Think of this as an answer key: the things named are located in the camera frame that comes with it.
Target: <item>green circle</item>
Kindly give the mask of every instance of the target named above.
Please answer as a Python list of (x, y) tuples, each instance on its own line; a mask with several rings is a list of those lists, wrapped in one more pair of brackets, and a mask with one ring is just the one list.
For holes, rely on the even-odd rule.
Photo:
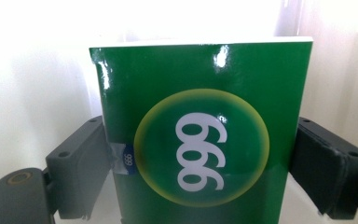
[[(175, 127), (180, 118), (191, 113), (218, 119), (227, 132), (226, 141), (219, 142), (222, 134), (216, 128), (207, 126), (204, 130), (207, 136), (203, 141), (218, 147), (225, 157), (225, 165), (218, 167), (219, 158), (206, 153), (208, 160), (202, 164), (221, 176), (221, 189), (217, 187), (218, 178), (210, 176), (206, 185), (196, 191), (183, 189), (179, 184), (178, 175), (185, 167), (178, 161), (177, 150), (184, 142)], [(203, 129), (194, 123), (183, 126), (181, 132), (194, 136)], [(225, 91), (196, 89), (178, 92), (153, 106), (138, 126), (134, 150), (141, 176), (156, 193), (181, 205), (207, 207), (230, 202), (252, 187), (267, 164), (269, 133), (257, 111), (240, 97)], [(198, 161), (202, 154), (194, 148), (181, 156), (187, 161)], [(196, 169), (181, 181), (196, 184), (201, 175), (197, 175)]]

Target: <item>white background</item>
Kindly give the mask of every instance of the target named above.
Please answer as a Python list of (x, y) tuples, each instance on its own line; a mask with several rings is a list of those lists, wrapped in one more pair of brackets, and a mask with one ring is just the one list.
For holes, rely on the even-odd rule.
[[(0, 178), (43, 169), (53, 148), (101, 114), (89, 47), (273, 35), (313, 37), (301, 116), (358, 146), (358, 0), (0, 1)], [(89, 223), (118, 223), (118, 216), (108, 176)], [(358, 220), (320, 217), (289, 179), (281, 223)]]

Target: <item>green box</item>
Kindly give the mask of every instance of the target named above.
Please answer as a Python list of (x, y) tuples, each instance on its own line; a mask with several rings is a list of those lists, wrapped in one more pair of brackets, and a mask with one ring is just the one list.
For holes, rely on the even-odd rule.
[(91, 48), (122, 222), (278, 223), (311, 44)]

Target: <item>small blue label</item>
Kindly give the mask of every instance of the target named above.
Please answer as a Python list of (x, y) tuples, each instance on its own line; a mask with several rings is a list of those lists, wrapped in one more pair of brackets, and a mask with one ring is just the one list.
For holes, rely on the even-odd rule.
[(123, 151), (123, 163), (126, 167), (128, 174), (133, 175), (137, 173), (136, 164), (135, 164), (135, 157), (133, 152), (133, 146), (126, 145)]

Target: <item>glossy surface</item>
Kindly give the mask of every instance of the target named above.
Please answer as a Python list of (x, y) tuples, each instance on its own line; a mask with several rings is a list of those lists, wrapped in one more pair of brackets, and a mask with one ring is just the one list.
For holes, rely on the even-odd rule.
[[(133, 144), (138, 126), (151, 108), (177, 92), (197, 89), (217, 90), (239, 97), (256, 111), (268, 130), (268, 161), (264, 172), (251, 188), (217, 205), (210, 203), (199, 207), (196, 204), (182, 203), (186, 205), (183, 206), (180, 200), (169, 200), (164, 193), (161, 194), (159, 190), (156, 190), (158, 189), (156, 186), (148, 185), (150, 182), (144, 180), (146, 175), (158, 176), (159, 172), (160, 180), (157, 177), (156, 182), (160, 184), (155, 183), (155, 185), (161, 187), (164, 184), (168, 186), (180, 184), (180, 174), (176, 178), (175, 173), (178, 171), (174, 171), (175, 168), (163, 164), (160, 170), (150, 168), (153, 165), (158, 167), (152, 161), (155, 161), (153, 158), (160, 156), (159, 150), (161, 150), (161, 155), (163, 150), (172, 152), (171, 156), (170, 153), (164, 154), (167, 164), (169, 162), (184, 164), (183, 158), (181, 159), (181, 155), (177, 152), (180, 151), (179, 147), (182, 143), (169, 141), (173, 139), (175, 121), (180, 116), (185, 116), (186, 113), (191, 114), (191, 112), (213, 114), (227, 130), (227, 139), (235, 136), (252, 142), (259, 135), (249, 137), (254, 133), (246, 132), (248, 130), (243, 128), (243, 125), (230, 128), (228, 125), (230, 123), (241, 123), (242, 116), (234, 116), (238, 108), (235, 106), (230, 108), (228, 105), (218, 103), (208, 109), (206, 103), (208, 100), (189, 103), (188, 108), (185, 109), (186, 112), (177, 116), (177, 119), (170, 120), (168, 116), (166, 124), (159, 125), (159, 132), (154, 132), (156, 135), (161, 135), (160, 142), (162, 143), (154, 145), (156, 148), (153, 155), (146, 153), (142, 158), (135, 158), (137, 162), (142, 162), (142, 175), (115, 175), (117, 196), (126, 223), (185, 223), (190, 220), (192, 223), (278, 223), (310, 47), (311, 42), (307, 41), (90, 49), (99, 74), (103, 116), (110, 142)], [(190, 125), (187, 131), (185, 126), (181, 126), (179, 130), (187, 132), (188, 138), (186, 140), (178, 135), (179, 139), (183, 143), (189, 141), (190, 138), (194, 140), (195, 137), (203, 134), (204, 126), (202, 125)], [(214, 130), (216, 134), (216, 129), (219, 130), (219, 128), (213, 128), (212, 125), (206, 132), (211, 132), (213, 136), (212, 132)], [(202, 142), (213, 143), (213, 140), (202, 137)], [(234, 141), (231, 145), (216, 143), (216, 146), (222, 148), (226, 157), (227, 164), (224, 164), (226, 167), (233, 164), (234, 158), (239, 157), (243, 151), (252, 151), (243, 146), (240, 141)], [(136, 155), (139, 157), (144, 148), (136, 147), (137, 145), (135, 145), (135, 152), (138, 150)], [(213, 165), (216, 167), (216, 164), (219, 167), (220, 161), (216, 160), (220, 158), (219, 156), (214, 157), (210, 152), (201, 153), (200, 158), (200, 154), (194, 152), (196, 149), (197, 147), (189, 149), (192, 155), (183, 154), (186, 157), (185, 161), (194, 165), (204, 160), (202, 155), (209, 155), (215, 162), (203, 163), (205, 167), (202, 167), (212, 169)], [(253, 160), (251, 158), (245, 157), (243, 166), (246, 166), (247, 161), (251, 162)], [(233, 168), (228, 170), (225, 167), (225, 172), (217, 168), (215, 171), (223, 176), (234, 175), (238, 179), (247, 178), (248, 174), (257, 172), (255, 168), (244, 171), (241, 166), (231, 166)], [(202, 175), (197, 173), (199, 169), (195, 166), (191, 167), (193, 167), (191, 170), (194, 172), (193, 176), (183, 181), (194, 186), (201, 183), (203, 179), (200, 179)], [(213, 198), (218, 195), (217, 191), (215, 194), (213, 191), (223, 188), (223, 185), (219, 188), (220, 178), (212, 175), (211, 172), (207, 174), (210, 176), (205, 179), (207, 183), (203, 187), (209, 191), (203, 191), (204, 188), (193, 189), (196, 191), (193, 194), (195, 200), (202, 197)], [(232, 184), (224, 186), (226, 189), (231, 187)], [(186, 190), (186, 188), (177, 188), (175, 194), (186, 200), (192, 195), (185, 193)]]

